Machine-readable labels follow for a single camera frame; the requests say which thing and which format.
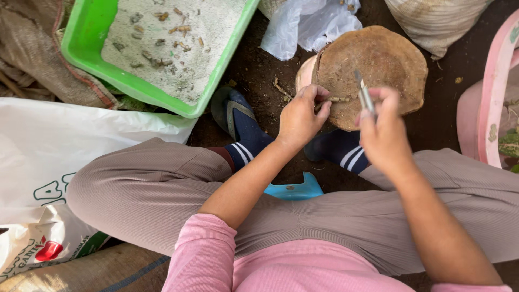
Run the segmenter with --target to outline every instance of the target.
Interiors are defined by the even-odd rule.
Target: pink shirt
[[[366,259],[322,240],[294,240],[234,260],[236,231],[195,214],[180,231],[162,291],[413,291],[381,275]],[[503,286],[436,284],[433,292],[512,292]]]

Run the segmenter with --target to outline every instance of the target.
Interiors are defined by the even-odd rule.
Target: pink sleeve
[[[512,288],[507,285],[477,286],[442,283],[434,284],[431,292],[512,292]]]
[[[236,230],[211,214],[191,216],[175,244],[162,292],[230,292]]]

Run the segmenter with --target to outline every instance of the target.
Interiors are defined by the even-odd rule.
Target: white sand
[[[194,105],[208,81],[231,33],[234,30],[247,0],[119,0],[118,12],[110,26],[101,57],[127,72],[138,76],[187,104]],[[156,13],[167,12],[169,16],[160,21]],[[142,18],[132,24],[130,18],[140,13]],[[142,39],[132,37],[139,25],[144,29]],[[182,37],[182,32],[169,30],[176,26],[189,25],[191,30]],[[158,39],[165,45],[156,46]],[[174,42],[182,42],[190,51]],[[113,43],[124,48],[119,51]],[[146,50],[164,65],[153,67],[142,52]],[[133,68],[130,64],[142,65]]]

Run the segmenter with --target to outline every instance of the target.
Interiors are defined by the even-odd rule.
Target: hand
[[[316,84],[301,88],[281,112],[276,141],[291,151],[301,150],[317,134],[330,114],[332,102],[327,101],[315,115],[314,100],[322,101],[329,95],[328,90]]]
[[[388,87],[370,88],[370,95],[382,100],[377,105],[378,119],[363,110],[360,116],[360,144],[367,159],[388,178],[397,178],[414,169],[413,152],[407,140],[404,120],[398,116],[399,94]]]

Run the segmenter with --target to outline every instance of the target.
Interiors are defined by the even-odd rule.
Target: red logo
[[[45,243],[45,236],[42,237],[42,244]],[[63,251],[63,246],[55,241],[47,241],[45,246],[36,253],[35,258],[39,261],[53,260],[58,257]]]

